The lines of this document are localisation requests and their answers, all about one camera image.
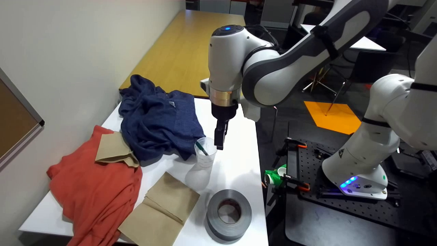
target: red cloth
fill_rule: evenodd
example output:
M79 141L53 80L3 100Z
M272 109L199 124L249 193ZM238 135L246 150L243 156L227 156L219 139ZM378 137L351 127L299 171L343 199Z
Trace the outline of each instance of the red cloth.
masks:
M47 171L63 214L74 223L70 246L113 244L138 198L141 168L94 161L101 135L109 132L96 126L87 142Z

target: silver tape roll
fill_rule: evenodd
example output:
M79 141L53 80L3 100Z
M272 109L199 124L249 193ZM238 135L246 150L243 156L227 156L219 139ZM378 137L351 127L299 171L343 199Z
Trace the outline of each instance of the silver tape roll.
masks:
M206 224L223 240L240 239L251 221L251 208L246 197L236 190L216 193L206 212Z

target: table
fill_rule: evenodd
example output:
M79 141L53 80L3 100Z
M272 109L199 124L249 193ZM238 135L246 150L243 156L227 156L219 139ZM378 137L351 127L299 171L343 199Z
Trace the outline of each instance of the table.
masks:
M210 115L210 101L195 98L195 112L205 135L213 138L216 119ZM103 126L119 131L122 120L118 108L115 108ZM184 182L193 164L178 160L176 154L164 156L160 161L142 168L143 175L137 205L165 171ZM216 154L208 187L212 193L223 188L240 191L253 209L253 221L243 238L235 244L268 244L255 123L246 119L240 108L230 123L224 150ZM220 244L208 235L204 227L205 205L209 195L208 193L201 194L175 244ZM62 206L49 191L19 231L71 236L72 224L63 219Z
M206 97L199 80L209 76L208 57L212 33L225 24L245 26L242 15L182 11L149 52L141 59L122 87L130 86L130 76L139 74L164 90L182 90Z
M314 29L314 24L301 24L302 29L307 33L311 31L311 29ZM365 50L381 50L385 52L387 49L378 44L376 44L374 41L369 39L367 37L362 37L361 39L358 39L351 49L365 49Z

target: white table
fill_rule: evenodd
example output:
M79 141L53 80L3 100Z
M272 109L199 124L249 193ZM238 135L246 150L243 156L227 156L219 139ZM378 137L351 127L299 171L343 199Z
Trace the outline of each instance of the white table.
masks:
M307 33L310 33L314 29L314 24L301 24L302 29ZM362 37L358 39L351 49L366 49L366 50L382 50L385 52L387 49L374 41L369 39L367 37Z
M195 112L205 135L213 138L216 119L210 115L210 101L195 98ZM119 131L122 120L118 108L115 108L103 126ZM137 205L165 171L184 182L184 176L191 167L193 164L178 162L178 156L172 154L142 168L143 175ZM208 187L212 193L223 188L240 191L253 209L251 224L235 244L268 244L255 123L246 119L240 108L230 121L224 150L216 154ZM220 244L208 235L204 227L205 203L209 195L208 193L201 194L174 244ZM62 206L49 191L19 231L72 236L72 224L63 219Z

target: orange object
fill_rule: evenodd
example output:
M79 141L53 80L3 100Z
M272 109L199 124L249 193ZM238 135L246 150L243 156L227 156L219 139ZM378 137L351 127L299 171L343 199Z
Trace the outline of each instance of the orange object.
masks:
M331 102L305 101L305 105L320 128L348 135L361 126L361 120L347 104L333 104L331 109Z
M113 244L120 236L119 225L138 198L141 168L94 162L100 138L109 132L96 126L87 142L47 171L52 179L51 191L74 224L70 246Z

